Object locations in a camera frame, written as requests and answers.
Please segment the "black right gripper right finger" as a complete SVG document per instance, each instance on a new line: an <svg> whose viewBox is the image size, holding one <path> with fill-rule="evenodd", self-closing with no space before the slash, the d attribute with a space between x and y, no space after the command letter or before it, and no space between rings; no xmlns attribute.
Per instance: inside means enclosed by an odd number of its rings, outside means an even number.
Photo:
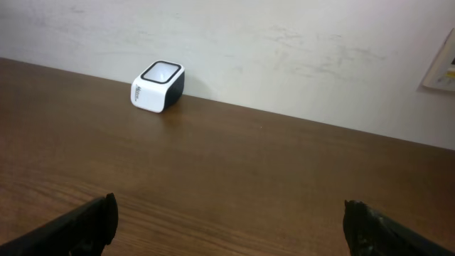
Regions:
<svg viewBox="0 0 455 256"><path fill-rule="evenodd" d="M343 232L352 256L454 256L362 201L345 201Z"/></svg>

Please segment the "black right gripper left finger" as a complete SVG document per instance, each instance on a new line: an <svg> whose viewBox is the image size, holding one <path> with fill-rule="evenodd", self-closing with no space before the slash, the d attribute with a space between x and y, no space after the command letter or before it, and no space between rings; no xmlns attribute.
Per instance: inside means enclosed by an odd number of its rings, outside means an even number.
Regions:
<svg viewBox="0 0 455 256"><path fill-rule="evenodd" d="M119 221L113 193L96 198L1 245L2 255L101 255Z"/></svg>

